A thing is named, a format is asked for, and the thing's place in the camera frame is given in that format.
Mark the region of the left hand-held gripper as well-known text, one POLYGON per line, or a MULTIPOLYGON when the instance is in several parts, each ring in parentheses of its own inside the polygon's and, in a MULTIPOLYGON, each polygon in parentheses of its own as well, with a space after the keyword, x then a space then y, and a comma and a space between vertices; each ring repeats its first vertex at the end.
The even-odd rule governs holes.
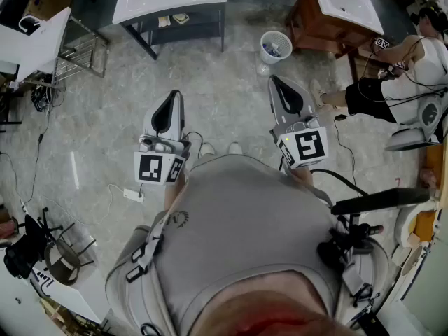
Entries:
POLYGON ((177 182, 190 156, 191 142, 171 139, 181 139, 184 120, 183 95, 179 90, 159 98, 147 110, 144 134, 139 138, 139 150, 134 153, 137 183, 164 186, 177 182))

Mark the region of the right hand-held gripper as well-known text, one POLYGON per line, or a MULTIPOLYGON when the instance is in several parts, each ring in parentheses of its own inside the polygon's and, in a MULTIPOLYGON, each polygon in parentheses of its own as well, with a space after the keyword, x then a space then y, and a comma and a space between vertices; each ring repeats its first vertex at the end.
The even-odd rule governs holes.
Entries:
POLYGON ((271 110, 276 126, 269 132, 283 155, 283 163, 296 169, 329 156, 326 128, 314 112, 314 100, 301 85, 288 78, 268 78, 271 110))

